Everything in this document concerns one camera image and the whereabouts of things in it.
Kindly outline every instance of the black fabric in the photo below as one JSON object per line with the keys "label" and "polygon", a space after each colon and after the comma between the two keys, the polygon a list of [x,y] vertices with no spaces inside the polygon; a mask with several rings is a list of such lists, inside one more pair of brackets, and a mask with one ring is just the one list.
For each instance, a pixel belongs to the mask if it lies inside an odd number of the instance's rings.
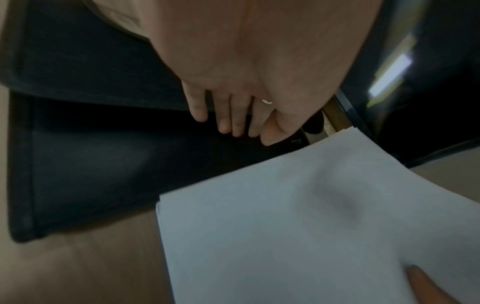
{"label": "black fabric", "polygon": [[264,147],[188,112],[10,97],[10,233],[28,241],[152,206],[159,194],[308,144],[303,133]]}
{"label": "black fabric", "polygon": [[188,109],[179,79],[152,46],[110,27],[82,0],[10,1],[0,81],[57,100]]}

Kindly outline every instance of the white paper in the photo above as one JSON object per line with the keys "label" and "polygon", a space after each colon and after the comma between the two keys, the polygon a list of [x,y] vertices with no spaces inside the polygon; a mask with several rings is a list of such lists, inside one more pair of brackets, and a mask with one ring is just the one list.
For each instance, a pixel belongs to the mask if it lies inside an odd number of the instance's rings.
{"label": "white paper", "polygon": [[162,195],[176,304],[416,303],[416,264],[480,302],[480,205],[410,172],[357,129]]}

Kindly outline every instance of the light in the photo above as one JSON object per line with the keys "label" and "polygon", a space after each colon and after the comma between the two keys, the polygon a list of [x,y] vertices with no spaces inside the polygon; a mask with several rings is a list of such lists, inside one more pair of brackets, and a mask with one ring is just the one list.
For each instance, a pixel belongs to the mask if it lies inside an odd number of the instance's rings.
{"label": "light", "polygon": [[372,97],[380,95],[394,80],[396,80],[410,65],[412,60],[406,54],[401,54],[377,80],[368,91]]}

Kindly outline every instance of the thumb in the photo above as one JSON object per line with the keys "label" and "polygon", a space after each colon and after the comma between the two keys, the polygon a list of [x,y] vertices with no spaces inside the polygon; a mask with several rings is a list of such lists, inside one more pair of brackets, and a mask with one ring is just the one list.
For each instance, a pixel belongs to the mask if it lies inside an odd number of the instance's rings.
{"label": "thumb", "polygon": [[438,287],[432,279],[417,266],[407,271],[408,281],[419,304],[460,304]]}
{"label": "thumb", "polygon": [[261,142],[270,146],[287,139],[298,131],[309,118],[309,115],[287,114],[275,110],[261,129]]}

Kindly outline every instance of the finger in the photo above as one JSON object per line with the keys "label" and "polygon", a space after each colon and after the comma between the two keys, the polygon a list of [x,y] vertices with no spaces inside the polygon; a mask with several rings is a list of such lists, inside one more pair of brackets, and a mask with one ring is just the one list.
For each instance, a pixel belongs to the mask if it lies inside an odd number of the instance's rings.
{"label": "finger", "polygon": [[231,133],[235,137],[240,137],[245,132],[247,113],[251,101],[250,95],[236,94],[231,96]]}
{"label": "finger", "polygon": [[460,304],[439,288],[430,277],[417,266],[407,270],[408,281],[419,304]]}
{"label": "finger", "polygon": [[248,129],[248,136],[257,137],[260,135],[262,127],[274,111],[275,107],[272,104],[266,104],[262,99],[255,98],[251,106],[251,122]]}
{"label": "finger", "polygon": [[193,118],[198,122],[205,122],[209,118],[209,111],[205,103],[205,90],[193,87],[184,81],[181,82],[188,108]]}
{"label": "finger", "polygon": [[292,115],[275,110],[262,127],[261,142],[270,146],[287,139],[298,131],[309,115]]}
{"label": "finger", "polygon": [[220,133],[228,134],[232,131],[230,120],[230,94],[222,91],[212,92],[215,106],[216,124]]}

